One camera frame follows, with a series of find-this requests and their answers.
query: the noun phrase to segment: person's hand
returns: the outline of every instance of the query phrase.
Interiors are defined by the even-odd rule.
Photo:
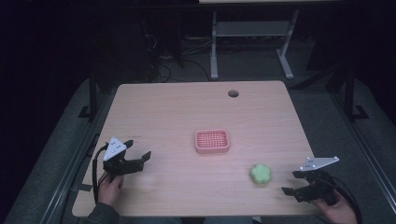
[[[357,224],[355,212],[348,201],[337,191],[334,190],[335,205],[329,206],[323,199],[311,201],[332,223]]]
[[[98,202],[114,206],[116,200],[119,198],[120,190],[122,189],[123,178],[123,175],[117,175],[113,181],[111,181],[110,175],[104,172],[99,179]]]

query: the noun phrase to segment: plastic basket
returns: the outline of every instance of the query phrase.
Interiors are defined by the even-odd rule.
[[[226,152],[230,147],[227,131],[223,129],[198,131],[195,134],[195,147],[200,154]]]

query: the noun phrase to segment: green ball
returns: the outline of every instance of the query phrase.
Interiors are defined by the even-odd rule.
[[[257,164],[250,170],[250,176],[256,184],[267,184],[271,180],[271,169],[263,164]]]

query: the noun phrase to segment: gray carpet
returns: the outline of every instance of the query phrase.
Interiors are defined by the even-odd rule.
[[[312,76],[313,72],[305,67],[312,49],[312,43],[293,42],[287,57],[294,80],[283,77],[280,63],[277,60],[276,46],[263,50],[241,51],[235,54],[219,55],[219,81],[236,80],[282,80],[292,86]],[[199,63],[209,72],[208,53],[187,55],[184,59]],[[172,76],[169,82],[207,81],[204,70],[194,63],[184,62],[180,68],[175,62],[163,63],[170,68]],[[160,68],[163,76],[168,70]],[[325,168],[332,175],[343,180],[354,193],[363,214],[364,223],[396,223],[394,211],[389,206],[381,188],[377,185],[369,163],[361,147],[349,128],[344,114],[340,111],[335,99],[342,93],[330,95],[324,89],[327,78],[315,83],[304,91],[290,91],[290,97],[297,110],[300,121],[316,157],[337,156],[341,160]],[[370,91],[356,82],[355,100],[362,105],[370,119],[357,120],[369,146],[380,161],[385,173],[392,183],[396,183],[394,161],[396,151],[396,129],[376,104]],[[81,182],[86,172],[89,157],[85,157],[78,172],[66,174],[67,165],[73,160],[76,150],[89,149],[91,140],[100,133],[110,108],[114,92],[100,94],[99,114],[93,122],[78,118],[81,108],[89,105],[88,83],[81,84],[69,106],[64,111],[57,127],[52,133],[35,169],[26,181],[18,200],[9,213],[6,223],[40,223],[46,216],[47,207],[53,195],[59,193],[59,183],[64,175],[74,177]],[[68,197],[61,197],[50,223],[77,223],[78,219],[71,214],[71,208],[77,193],[70,186]],[[128,223],[124,217],[121,223]],[[316,217],[262,217],[262,223],[323,223]]]

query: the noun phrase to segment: table top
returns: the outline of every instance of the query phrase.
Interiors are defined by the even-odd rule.
[[[238,91],[230,97],[229,91]],[[195,151],[199,130],[225,129],[226,153]],[[208,217],[312,215],[318,210],[297,203],[281,187],[307,185],[295,179],[313,156],[292,101],[280,81],[200,82],[121,85],[99,137],[98,148],[116,136],[133,139],[126,160],[151,151],[144,171],[125,176],[116,210],[131,217]],[[98,161],[98,177],[103,173]],[[249,176],[255,164],[272,169],[267,185]],[[92,184],[92,163],[83,179]],[[73,214],[94,208],[92,192],[80,190]]]

